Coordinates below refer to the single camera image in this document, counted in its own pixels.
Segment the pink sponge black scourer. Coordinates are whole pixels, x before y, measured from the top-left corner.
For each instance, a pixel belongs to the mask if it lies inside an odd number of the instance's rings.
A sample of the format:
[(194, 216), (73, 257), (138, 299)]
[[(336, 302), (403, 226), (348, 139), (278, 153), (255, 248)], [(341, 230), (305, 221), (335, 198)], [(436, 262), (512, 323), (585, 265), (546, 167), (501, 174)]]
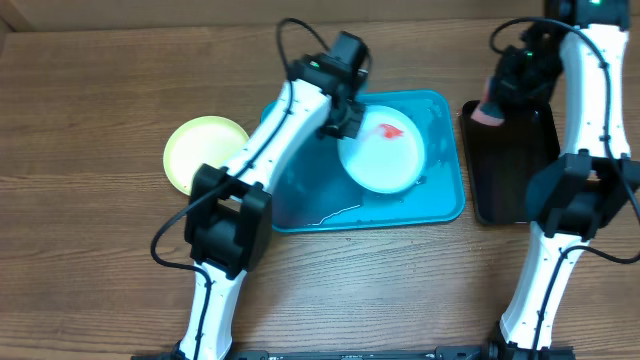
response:
[(504, 114), (500, 105), (491, 99), (492, 77), (484, 85), (483, 95), (471, 114), (471, 119), (480, 124), (497, 127), (503, 124)]

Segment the light blue plate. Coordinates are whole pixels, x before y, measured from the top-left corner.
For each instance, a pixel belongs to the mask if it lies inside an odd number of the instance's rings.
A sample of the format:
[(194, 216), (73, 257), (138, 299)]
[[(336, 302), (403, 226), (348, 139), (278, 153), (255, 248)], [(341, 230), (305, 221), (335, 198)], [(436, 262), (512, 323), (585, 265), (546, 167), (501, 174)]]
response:
[(347, 174), (363, 188), (400, 193), (421, 175), (426, 154), (423, 136), (404, 113), (383, 105), (366, 108), (357, 136), (338, 142)]

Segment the yellow plate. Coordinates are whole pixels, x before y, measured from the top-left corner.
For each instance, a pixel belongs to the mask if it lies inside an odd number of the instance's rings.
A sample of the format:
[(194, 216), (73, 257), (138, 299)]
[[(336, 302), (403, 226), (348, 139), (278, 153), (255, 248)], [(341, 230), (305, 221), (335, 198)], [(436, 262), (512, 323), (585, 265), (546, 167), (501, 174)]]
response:
[(169, 182), (189, 196), (202, 164), (222, 166), (240, 151), (249, 136), (236, 122), (221, 116), (194, 118), (176, 129), (166, 142), (163, 168)]

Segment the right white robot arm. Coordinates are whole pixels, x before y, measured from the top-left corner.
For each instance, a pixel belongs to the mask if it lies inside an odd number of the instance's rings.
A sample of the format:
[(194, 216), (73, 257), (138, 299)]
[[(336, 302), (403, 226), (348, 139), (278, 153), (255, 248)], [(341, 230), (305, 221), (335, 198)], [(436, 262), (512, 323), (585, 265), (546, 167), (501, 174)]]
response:
[(537, 172), (526, 192), (530, 245), (516, 292), (500, 318), (486, 359), (572, 359), (551, 344), (555, 314), (584, 252), (625, 204), (639, 206), (639, 164), (622, 116), (622, 67), (631, 27), (627, 0), (548, 1), (526, 17), (523, 47), (500, 50), (479, 109), (497, 118), (511, 107), (549, 102), (566, 79), (563, 151)]

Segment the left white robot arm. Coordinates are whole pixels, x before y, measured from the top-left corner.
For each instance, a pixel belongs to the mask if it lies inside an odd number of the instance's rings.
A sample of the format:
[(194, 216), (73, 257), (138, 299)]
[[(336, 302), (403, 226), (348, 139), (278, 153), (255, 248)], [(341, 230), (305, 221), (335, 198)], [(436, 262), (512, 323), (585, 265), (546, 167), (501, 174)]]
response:
[(195, 291), (187, 331), (175, 350), (182, 359), (223, 359), (245, 276), (271, 239), (272, 193), (289, 160), (311, 136), (354, 137), (365, 106), (356, 98), (370, 55), (306, 55), (285, 67), (275, 107), (248, 142), (220, 168), (196, 171), (185, 240)]

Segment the teal plastic tray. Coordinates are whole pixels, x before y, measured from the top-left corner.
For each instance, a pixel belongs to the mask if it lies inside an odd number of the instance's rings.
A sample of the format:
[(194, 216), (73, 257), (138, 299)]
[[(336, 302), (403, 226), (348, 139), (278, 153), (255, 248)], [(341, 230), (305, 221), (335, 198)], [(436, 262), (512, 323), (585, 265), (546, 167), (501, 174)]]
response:
[(343, 168), (335, 138), (308, 138), (291, 158), (273, 193), (273, 228), (283, 233), (351, 230), (450, 222), (465, 206), (449, 105), (432, 90), (358, 96), (407, 115), (423, 136), (426, 161), (417, 182), (395, 194), (356, 183)]

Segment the black plastic tray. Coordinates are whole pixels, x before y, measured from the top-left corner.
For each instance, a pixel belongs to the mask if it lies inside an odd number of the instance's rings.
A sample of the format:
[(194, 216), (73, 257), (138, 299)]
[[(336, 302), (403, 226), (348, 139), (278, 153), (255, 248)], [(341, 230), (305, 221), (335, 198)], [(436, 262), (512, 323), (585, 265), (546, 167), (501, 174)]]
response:
[(560, 153), (551, 107), (514, 109), (503, 124), (489, 126), (471, 119), (478, 105), (468, 101), (459, 113), (476, 219), (483, 225), (526, 223), (528, 183)]

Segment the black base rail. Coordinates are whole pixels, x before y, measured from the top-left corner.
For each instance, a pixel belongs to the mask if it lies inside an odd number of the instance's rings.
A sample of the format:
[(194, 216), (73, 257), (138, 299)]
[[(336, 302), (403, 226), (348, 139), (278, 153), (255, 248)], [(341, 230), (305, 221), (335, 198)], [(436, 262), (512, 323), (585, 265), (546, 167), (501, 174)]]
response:
[(430, 351), (373, 351), (373, 352), (297, 352), (268, 353), (266, 351), (230, 352), (225, 360), (481, 360), (529, 358), (528, 352), (517, 350), (500, 355), (495, 345), (439, 346)]

